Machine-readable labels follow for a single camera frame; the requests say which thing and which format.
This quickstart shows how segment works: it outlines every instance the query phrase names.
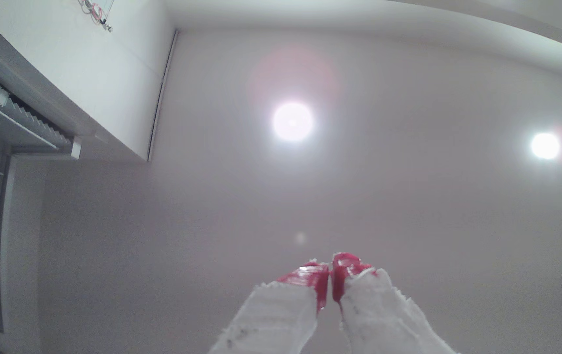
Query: white wall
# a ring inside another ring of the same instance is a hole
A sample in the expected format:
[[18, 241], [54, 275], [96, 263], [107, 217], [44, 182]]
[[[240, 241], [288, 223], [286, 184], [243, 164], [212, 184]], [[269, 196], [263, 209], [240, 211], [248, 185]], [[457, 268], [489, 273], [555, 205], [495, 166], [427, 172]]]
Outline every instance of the white wall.
[[[288, 147], [269, 123], [292, 92], [318, 125]], [[462, 353], [562, 353], [562, 163], [527, 151], [558, 121], [562, 76], [501, 58], [185, 33], [152, 163], [49, 170], [43, 352], [205, 353], [254, 284], [350, 251]], [[339, 321], [330, 302], [304, 352], [344, 353]]]
[[175, 26], [158, 0], [118, 0], [109, 33], [75, 0], [0, 0], [0, 33], [113, 136], [147, 158]]

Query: ceiling light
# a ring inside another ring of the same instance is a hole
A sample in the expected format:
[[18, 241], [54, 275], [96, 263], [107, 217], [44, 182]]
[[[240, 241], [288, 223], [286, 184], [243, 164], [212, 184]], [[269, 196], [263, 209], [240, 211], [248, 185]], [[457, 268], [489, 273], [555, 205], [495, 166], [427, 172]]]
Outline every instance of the ceiling light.
[[301, 103], [286, 103], [277, 109], [273, 127], [285, 141], [301, 141], [311, 133], [314, 119], [309, 108]]
[[560, 141], [551, 133], [539, 133], [530, 143], [530, 148], [536, 157], [550, 160], [560, 154]]

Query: white ceiling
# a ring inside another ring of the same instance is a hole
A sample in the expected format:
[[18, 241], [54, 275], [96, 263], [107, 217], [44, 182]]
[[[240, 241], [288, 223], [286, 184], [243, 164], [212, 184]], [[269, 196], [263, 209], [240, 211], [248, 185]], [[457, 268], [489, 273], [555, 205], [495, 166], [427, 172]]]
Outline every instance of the white ceiling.
[[562, 73], [558, 0], [166, 2], [177, 27], [184, 30], [310, 28], [369, 33], [493, 53]]
[[[562, 128], [562, 75], [452, 50], [562, 72], [562, 44], [387, 1], [169, 6], [188, 31], [152, 162], [50, 169], [44, 352], [205, 353], [254, 284], [350, 251], [462, 353], [562, 353], [562, 161], [528, 151]], [[270, 130], [288, 97], [303, 144]], [[330, 303], [305, 353], [346, 353], [339, 323]]]

